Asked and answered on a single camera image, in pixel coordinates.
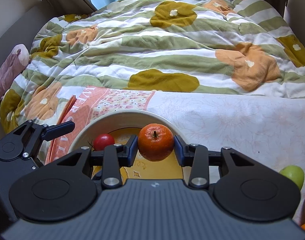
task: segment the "blanket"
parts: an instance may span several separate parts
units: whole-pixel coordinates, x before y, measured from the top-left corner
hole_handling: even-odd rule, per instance
[[[6,132],[56,124],[89,85],[305,98],[305,48],[263,0],[116,1],[51,19],[30,58],[1,103]]]

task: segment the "pink plush toy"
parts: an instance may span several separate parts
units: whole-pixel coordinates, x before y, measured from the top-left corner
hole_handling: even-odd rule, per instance
[[[16,45],[0,68],[0,100],[28,62],[29,52],[25,45]]]

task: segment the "gray ribbed panel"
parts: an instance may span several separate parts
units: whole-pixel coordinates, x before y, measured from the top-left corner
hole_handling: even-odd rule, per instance
[[[123,187],[104,191],[94,206],[77,218],[50,225],[19,220],[3,237],[6,240],[302,240],[305,232],[290,219],[272,224],[236,220],[220,211],[207,192],[190,190],[179,179],[128,179]]]

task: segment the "tomato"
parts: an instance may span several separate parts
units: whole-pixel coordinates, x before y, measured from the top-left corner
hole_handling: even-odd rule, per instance
[[[96,137],[93,142],[95,151],[102,151],[106,146],[112,145],[115,143],[115,139],[107,133],[100,134]]]

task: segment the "metal bolt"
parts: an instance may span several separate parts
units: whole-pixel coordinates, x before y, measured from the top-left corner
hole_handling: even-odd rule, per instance
[[[106,184],[107,186],[116,186],[119,183],[119,179],[117,178],[106,178],[104,179],[104,184]]]
[[[191,183],[196,186],[203,186],[203,185],[207,184],[207,180],[205,178],[197,177],[197,178],[193,178],[191,180]]]

